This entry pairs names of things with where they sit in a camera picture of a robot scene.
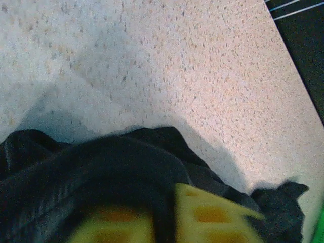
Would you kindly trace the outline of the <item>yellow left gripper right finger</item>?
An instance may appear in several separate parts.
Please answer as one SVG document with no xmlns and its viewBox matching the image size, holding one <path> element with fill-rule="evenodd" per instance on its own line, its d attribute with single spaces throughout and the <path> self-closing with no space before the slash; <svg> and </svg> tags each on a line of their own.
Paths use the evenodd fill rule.
<svg viewBox="0 0 324 243">
<path fill-rule="evenodd" d="M 247 217 L 256 211 L 188 184 L 175 187 L 176 242 L 263 242 Z"/>
</svg>

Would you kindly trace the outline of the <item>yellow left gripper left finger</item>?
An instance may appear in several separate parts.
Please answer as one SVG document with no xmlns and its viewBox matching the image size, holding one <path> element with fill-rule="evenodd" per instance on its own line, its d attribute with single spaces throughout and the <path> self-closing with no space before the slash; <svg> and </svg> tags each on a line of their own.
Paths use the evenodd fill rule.
<svg viewBox="0 0 324 243">
<path fill-rule="evenodd" d="M 151 212 L 143 208 L 96 207 L 68 242 L 155 242 Z"/>
</svg>

